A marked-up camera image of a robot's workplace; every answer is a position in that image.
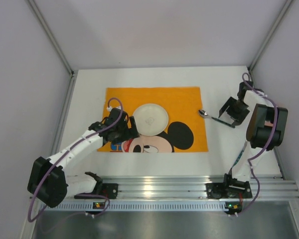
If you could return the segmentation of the cream round plate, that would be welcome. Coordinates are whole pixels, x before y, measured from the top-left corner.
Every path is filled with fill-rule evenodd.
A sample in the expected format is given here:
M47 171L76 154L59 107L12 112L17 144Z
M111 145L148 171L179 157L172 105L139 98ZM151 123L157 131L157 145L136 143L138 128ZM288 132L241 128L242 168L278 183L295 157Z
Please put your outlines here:
M137 131L141 135L155 136L165 130L169 117L167 111L157 104L144 104L133 113Z

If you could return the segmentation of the spoon with patterned handle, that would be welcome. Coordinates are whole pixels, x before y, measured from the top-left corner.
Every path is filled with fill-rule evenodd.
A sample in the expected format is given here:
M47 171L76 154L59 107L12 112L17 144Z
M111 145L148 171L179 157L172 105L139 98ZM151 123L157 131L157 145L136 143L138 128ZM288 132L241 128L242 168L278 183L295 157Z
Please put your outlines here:
M230 128L235 128L234 125L231 125L231 124L229 124L229 123L227 123L227 122L225 122L225 121L223 121L223 120L221 120L221 119L218 119L218 118L216 118L216 117L213 117L213 116L209 115L205 110L198 110L198 114L199 114L203 119L212 119L212 120L214 120L214 121L216 121L216 122L218 122L218 123L220 123L220 124L226 125L226 126L228 126L228 127L230 127Z

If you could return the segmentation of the orange cartoon mouse placemat cloth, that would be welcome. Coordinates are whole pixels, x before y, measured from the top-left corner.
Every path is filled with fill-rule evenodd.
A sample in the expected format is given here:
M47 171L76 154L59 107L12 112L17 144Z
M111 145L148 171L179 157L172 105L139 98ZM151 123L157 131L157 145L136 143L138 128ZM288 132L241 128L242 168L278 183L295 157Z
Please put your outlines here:
M139 136L122 143L107 143L101 152L208 152L199 87L108 88L105 94L103 117L107 106L119 107L118 98L129 116L145 104L157 104L168 114L168 125L155 136Z

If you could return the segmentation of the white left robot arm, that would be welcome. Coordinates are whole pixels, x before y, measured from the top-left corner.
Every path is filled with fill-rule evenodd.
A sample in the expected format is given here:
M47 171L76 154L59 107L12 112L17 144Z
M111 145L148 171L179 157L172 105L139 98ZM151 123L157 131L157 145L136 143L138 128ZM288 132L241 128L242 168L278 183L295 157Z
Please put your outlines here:
M96 173L71 175L70 171L106 143L137 138L133 116L113 108L103 122L95 122L72 144L48 157L37 158L31 170L27 190L47 206L54 208L65 198L79 194L98 194L102 179Z

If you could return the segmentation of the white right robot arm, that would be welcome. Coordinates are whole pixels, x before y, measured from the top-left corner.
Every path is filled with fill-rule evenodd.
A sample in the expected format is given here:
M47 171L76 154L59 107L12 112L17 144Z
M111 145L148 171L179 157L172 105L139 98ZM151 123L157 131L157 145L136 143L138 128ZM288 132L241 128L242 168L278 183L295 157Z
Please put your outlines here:
M219 117L226 113L233 120L230 126L240 126L249 119L246 142L242 152L231 166L229 173L239 181L248 181L261 157L281 145L289 111L278 107L252 81L239 84L237 98L230 97L219 110Z

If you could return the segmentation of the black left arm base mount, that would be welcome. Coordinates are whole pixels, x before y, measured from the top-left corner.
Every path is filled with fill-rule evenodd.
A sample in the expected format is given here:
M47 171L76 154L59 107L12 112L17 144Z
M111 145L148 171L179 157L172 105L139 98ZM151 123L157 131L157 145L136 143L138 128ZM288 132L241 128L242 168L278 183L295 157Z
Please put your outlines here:
M96 185L95 189L91 193L81 193L75 195L75 199L102 199L106 197L108 199L116 199L118 195L117 183L102 183Z

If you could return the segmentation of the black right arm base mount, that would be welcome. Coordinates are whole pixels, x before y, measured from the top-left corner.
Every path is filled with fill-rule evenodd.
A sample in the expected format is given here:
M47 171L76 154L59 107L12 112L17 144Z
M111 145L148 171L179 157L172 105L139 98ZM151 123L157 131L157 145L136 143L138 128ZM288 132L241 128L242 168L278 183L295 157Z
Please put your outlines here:
M206 184L208 199L251 199L252 192L249 182L230 183L208 183Z

